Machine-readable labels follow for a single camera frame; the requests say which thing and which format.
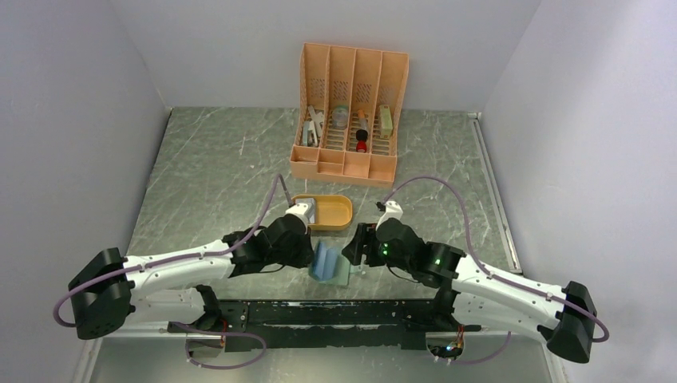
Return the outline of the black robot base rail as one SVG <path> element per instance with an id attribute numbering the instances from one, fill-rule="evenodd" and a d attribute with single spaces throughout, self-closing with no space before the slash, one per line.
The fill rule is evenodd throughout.
<path id="1" fill-rule="evenodd" d="M 478 331 L 444 315 L 429 298 L 386 300 L 221 300 L 217 308 L 188 324 L 188 328 L 225 331 L 228 352 L 270 349 L 397 346 L 425 350 L 427 335 Z"/>

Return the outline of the mint green card holder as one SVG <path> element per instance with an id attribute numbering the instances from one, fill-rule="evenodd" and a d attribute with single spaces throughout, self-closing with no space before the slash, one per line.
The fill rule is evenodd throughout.
<path id="1" fill-rule="evenodd" d="M 332 286 L 348 286 L 351 264 L 337 247 L 318 241 L 314 257 L 308 267 L 308 275 L 318 283 Z"/>

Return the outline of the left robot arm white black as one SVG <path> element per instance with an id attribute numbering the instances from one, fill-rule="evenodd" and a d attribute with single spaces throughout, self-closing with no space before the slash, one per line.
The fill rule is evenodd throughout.
<path id="1" fill-rule="evenodd" d="M 214 330 L 221 309 L 210 283 L 270 265 L 304 268 L 313 259 L 306 219 L 286 214 L 201 247 L 162 255 L 100 251 L 69 282 L 78 338 L 102 338 L 134 322 L 179 322 Z"/>

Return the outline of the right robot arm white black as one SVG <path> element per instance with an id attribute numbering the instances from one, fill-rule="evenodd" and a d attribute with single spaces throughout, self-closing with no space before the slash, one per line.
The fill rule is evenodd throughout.
<path id="1" fill-rule="evenodd" d="M 591 358 L 597 311 L 588 288 L 533 281 L 483 265 L 460 248 L 426 242 L 397 219 L 360 223 L 342 249 L 351 264 L 398 268 L 437 291 L 431 321 L 440 330 L 481 326 L 535 339 L 556 356 Z"/>

